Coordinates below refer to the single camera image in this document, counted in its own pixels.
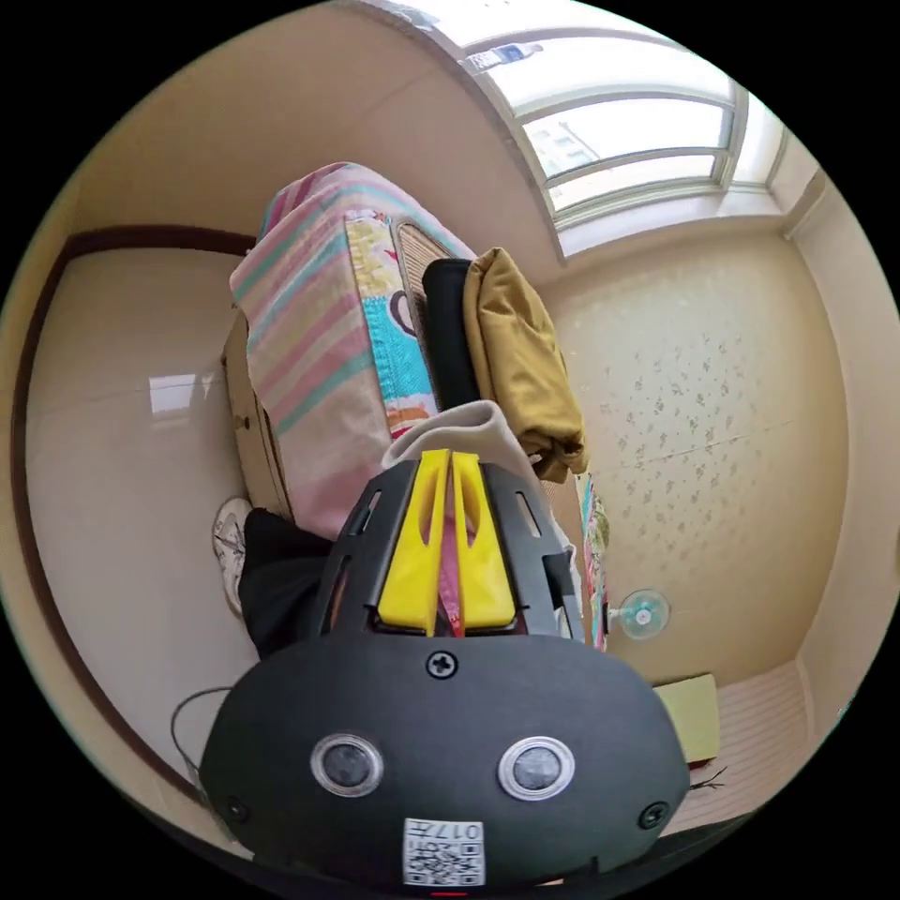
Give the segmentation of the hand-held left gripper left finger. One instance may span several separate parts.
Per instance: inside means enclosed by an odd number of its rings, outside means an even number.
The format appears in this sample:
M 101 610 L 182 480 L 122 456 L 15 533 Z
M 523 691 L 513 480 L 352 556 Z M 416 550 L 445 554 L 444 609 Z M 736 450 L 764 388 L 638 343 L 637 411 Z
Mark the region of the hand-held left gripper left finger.
M 450 452 L 429 450 L 415 462 L 377 611 L 382 624 L 433 636 L 437 622 Z

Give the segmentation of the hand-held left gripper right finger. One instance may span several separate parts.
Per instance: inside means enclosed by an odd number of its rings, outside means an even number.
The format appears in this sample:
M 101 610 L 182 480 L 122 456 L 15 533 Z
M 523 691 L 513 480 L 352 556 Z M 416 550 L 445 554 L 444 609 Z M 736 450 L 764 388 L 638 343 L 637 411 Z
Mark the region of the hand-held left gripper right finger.
M 465 631 L 503 630 L 515 619 L 497 527 L 476 454 L 452 454 L 460 621 Z

